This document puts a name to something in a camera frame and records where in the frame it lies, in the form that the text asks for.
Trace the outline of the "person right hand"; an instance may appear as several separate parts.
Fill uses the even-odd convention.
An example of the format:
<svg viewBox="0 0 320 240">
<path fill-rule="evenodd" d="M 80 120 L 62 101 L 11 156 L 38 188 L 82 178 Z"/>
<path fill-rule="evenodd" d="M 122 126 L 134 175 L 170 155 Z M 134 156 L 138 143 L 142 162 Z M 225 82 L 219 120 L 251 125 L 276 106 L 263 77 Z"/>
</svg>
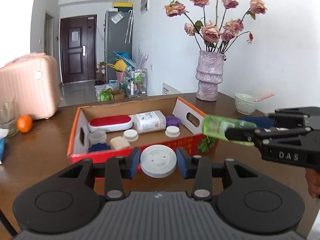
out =
<svg viewBox="0 0 320 240">
<path fill-rule="evenodd" d="M 307 168 L 305 178 L 308 184 L 308 192 L 312 198 L 317 198 L 320 195 L 320 173 Z"/>
</svg>

